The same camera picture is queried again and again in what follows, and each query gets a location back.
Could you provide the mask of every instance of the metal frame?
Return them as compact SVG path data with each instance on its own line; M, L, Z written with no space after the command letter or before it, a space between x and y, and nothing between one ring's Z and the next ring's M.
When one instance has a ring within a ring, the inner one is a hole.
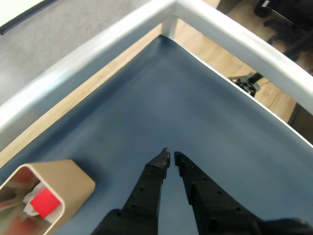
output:
M265 41L201 0L152 0L86 42L0 107L0 151L116 56L163 23L172 38L177 18L256 69L313 114L313 79Z

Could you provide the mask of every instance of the black chair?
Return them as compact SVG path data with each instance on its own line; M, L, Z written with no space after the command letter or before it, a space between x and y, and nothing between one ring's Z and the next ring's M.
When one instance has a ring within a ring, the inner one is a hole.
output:
M272 27L277 34L272 36L268 43L284 40L288 49L284 54L296 61L304 50L313 49L313 0L260 0L254 12L259 17L266 17L272 11L282 16L282 21L272 19L264 22L264 26ZM260 89L257 81L263 76L260 73L248 76L231 77L235 83L255 96Z
M282 16L282 21L272 19L264 22L265 27L272 27L277 32L268 43L283 40L292 45L307 37L307 32L313 30L313 1L312 0L260 0L254 12L259 17L266 17L271 11ZM301 50L312 48L312 43L307 42Z

